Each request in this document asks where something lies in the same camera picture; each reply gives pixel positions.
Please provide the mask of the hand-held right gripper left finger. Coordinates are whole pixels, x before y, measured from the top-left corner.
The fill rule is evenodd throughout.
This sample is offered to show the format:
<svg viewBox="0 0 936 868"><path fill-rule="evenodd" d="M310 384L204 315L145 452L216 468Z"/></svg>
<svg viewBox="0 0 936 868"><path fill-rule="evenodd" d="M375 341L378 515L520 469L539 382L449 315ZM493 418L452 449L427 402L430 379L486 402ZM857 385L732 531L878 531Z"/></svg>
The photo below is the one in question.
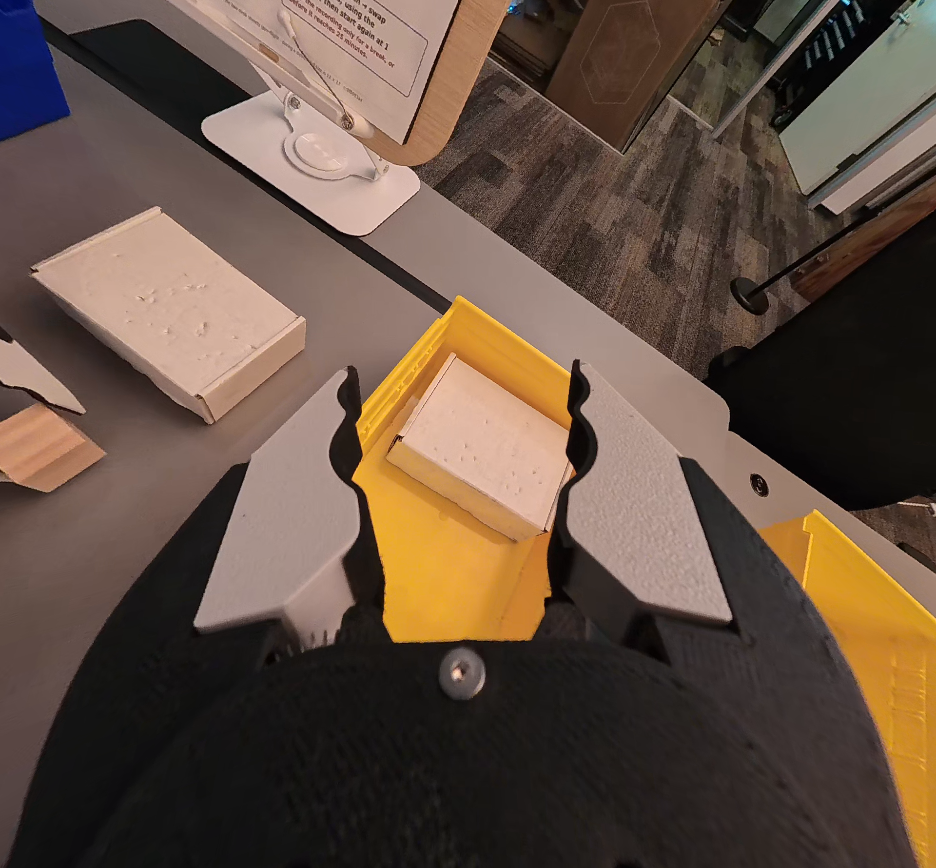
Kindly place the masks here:
<svg viewBox="0 0 936 868"><path fill-rule="evenodd" d="M334 643L345 614L383 622L386 579L354 476L357 369L339 369L251 456L194 617L200 633L275 621L302 650Z"/></svg>

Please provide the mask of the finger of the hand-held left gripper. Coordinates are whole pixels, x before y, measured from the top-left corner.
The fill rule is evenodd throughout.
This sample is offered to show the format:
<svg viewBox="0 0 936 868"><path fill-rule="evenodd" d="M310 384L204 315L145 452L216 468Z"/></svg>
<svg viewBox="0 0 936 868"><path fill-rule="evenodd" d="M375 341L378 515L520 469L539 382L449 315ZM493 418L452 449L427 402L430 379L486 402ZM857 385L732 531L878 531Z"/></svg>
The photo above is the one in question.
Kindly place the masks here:
<svg viewBox="0 0 936 868"><path fill-rule="evenodd" d="M1 328L2 386L26 393L46 406L84 415L86 408L48 369Z"/></svg>

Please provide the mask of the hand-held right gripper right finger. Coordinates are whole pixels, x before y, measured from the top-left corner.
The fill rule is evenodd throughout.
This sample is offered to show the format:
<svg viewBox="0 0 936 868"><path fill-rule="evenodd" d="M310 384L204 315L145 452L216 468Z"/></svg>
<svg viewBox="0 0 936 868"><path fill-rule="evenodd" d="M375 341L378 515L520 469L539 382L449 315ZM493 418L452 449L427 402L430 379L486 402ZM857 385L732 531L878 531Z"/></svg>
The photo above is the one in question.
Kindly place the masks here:
<svg viewBox="0 0 936 868"><path fill-rule="evenodd" d="M573 476L547 549L552 595L615 644L653 616L726 628L731 607L677 448L582 359L567 408Z"/></svg>

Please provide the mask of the natural wooden cube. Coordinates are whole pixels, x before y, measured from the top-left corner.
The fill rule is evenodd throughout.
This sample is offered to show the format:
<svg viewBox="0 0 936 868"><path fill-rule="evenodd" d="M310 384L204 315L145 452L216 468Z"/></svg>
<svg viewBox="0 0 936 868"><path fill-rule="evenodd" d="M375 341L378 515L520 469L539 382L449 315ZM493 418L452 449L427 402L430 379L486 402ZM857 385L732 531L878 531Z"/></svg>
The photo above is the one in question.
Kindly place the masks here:
<svg viewBox="0 0 936 868"><path fill-rule="evenodd" d="M1 481L52 492L106 453L48 406L34 403L1 421Z"/></svg>

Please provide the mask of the white cardboard mailer box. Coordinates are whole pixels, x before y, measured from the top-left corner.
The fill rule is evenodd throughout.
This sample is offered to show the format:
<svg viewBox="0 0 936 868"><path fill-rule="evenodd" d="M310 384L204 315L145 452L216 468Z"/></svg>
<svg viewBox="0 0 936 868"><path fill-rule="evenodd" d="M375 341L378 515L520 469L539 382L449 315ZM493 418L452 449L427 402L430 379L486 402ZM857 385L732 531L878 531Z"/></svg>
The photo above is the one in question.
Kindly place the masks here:
<svg viewBox="0 0 936 868"><path fill-rule="evenodd" d="M298 356L306 319L153 207L31 267L72 318L214 424Z"/></svg>
<svg viewBox="0 0 936 868"><path fill-rule="evenodd" d="M387 460L515 542L548 533L572 476L569 431L451 353Z"/></svg>

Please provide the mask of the yellow plastic bin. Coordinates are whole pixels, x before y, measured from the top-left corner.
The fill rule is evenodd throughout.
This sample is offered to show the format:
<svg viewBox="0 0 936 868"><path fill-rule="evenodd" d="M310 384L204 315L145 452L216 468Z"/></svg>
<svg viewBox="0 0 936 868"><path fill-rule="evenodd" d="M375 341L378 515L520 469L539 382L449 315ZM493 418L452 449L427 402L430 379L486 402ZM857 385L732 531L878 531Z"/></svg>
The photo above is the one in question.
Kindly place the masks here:
<svg viewBox="0 0 936 868"><path fill-rule="evenodd" d="M364 402L364 489L393 640L527 640L543 616L547 535L515 543L387 461L392 439L451 354L568 427L569 373L462 297ZM820 498L743 508L803 585L857 675L894 770L920 866L935 852L934 596L924 569Z"/></svg>

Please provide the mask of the blue plastic bin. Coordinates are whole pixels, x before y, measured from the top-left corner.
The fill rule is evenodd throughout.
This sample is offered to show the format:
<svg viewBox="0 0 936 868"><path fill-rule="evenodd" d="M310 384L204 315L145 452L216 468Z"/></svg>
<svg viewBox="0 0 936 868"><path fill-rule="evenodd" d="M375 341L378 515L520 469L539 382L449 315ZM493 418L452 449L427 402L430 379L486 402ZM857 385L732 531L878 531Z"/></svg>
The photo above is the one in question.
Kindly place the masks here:
<svg viewBox="0 0 936 868"><path fill-rule="evenodd" d="M35 0L1 0L1 139L70 115Z"/></svg>

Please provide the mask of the large cardboard box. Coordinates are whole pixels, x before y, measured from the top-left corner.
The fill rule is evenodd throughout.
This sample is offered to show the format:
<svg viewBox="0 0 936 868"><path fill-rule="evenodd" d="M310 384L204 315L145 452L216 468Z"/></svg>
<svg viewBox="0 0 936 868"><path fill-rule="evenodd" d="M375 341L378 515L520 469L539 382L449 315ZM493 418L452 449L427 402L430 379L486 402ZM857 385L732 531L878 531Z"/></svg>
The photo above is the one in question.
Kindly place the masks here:
<svg viewBox="0 0 936 868"><path fill-rule="evenodd" d="M716 23L727 0L589 0L546 89L622 151Z"/></svg>

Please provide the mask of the black pole stand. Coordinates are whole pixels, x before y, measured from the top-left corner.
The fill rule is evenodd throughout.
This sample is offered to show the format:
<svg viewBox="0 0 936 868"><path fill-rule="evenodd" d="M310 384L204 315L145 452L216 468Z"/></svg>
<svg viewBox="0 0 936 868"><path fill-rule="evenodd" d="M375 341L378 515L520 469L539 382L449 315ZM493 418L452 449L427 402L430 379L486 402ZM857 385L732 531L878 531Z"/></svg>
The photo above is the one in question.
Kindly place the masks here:
<svg viewBox="0 0 936 868"><path fill-rule="evenodd" d="M769 309L769 297L766 294L768 289L777 284L781 279L789 277L795 270L800 269L805 264L824 254L825 251L839 240L871 223L873 219L877 218L877 215L877 211L872 211L861 220L837 231L824 242L817 244L813 249L797 257L789 265L772 276L767 277L766 280L759 284L743 276L732 279L729 285L731 296L741 308L751 315L764 315Z"/></svg>

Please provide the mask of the white board stand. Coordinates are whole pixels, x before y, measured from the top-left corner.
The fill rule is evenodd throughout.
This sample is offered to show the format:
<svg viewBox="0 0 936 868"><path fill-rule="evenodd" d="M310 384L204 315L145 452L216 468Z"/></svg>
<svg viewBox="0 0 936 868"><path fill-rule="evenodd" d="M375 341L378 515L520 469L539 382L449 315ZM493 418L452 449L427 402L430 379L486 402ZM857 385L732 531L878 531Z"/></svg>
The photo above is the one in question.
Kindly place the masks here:
<svg viewBox="0 0 936 868"><path fill-rule="evenodd" d="M335 230L374 232L420 189L363 143L371 124L205 0L167 0L243 55L267 90L202 121L204 137Z"/></svg>

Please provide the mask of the instruction sheet on stand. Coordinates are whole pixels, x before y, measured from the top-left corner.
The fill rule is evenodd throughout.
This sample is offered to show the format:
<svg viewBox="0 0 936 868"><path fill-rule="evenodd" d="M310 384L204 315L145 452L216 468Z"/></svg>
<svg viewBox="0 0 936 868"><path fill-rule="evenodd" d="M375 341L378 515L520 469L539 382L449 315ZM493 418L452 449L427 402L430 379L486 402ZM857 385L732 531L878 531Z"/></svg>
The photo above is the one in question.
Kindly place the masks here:
<svg viewBox="0 0 936 868"><path fill-rule="evenodd" d="M412 132L397 143L374 127L362 114L339 103L320 83L298 78L285 67L282 51L261 41L235 33L235 24L224 16L212 17L197 0L166 0L228 47L241 54L263 79L265 86L286 106L287 113L301 113L291 103L310 102L312 108L351 144L358 144L371 161L367 178L382 179L392 167L421 165L435 157L450 139L471 92L474 80L487 56L507 11L509 0L461 0L426 84L415 113Z"/></svg>

